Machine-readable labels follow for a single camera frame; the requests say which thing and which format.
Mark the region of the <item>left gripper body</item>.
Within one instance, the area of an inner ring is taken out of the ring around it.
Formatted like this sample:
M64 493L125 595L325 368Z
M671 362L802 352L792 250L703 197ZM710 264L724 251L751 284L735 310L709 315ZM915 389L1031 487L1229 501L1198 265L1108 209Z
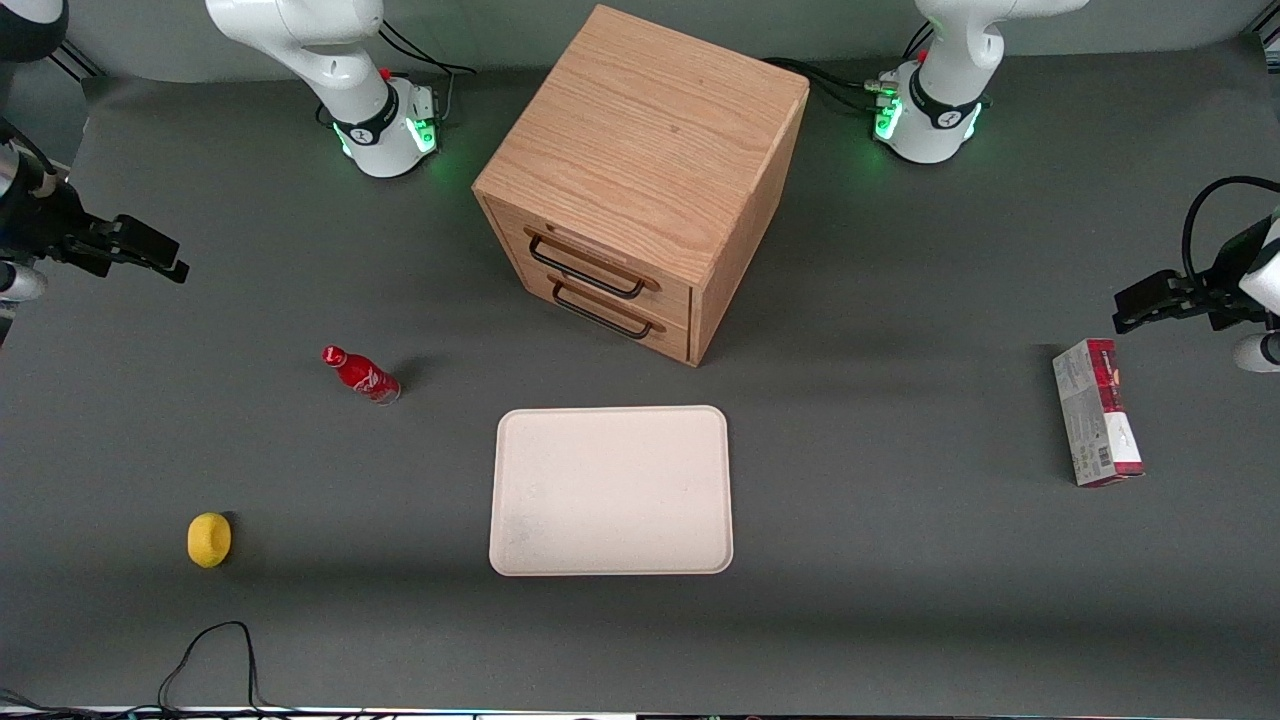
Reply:
M1262 219L1228 240L1199 281L1210 299L1211 324L1236 322L1274 328L1274 220Z

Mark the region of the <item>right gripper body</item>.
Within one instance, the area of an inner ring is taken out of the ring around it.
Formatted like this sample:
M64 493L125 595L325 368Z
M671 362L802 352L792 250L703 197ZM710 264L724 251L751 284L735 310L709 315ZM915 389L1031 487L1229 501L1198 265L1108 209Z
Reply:
M28 264L40 259L105 277L116 263L102 229L106 222L87 213L78 193L59 184L45 197L14 179L3 184L1 260Z

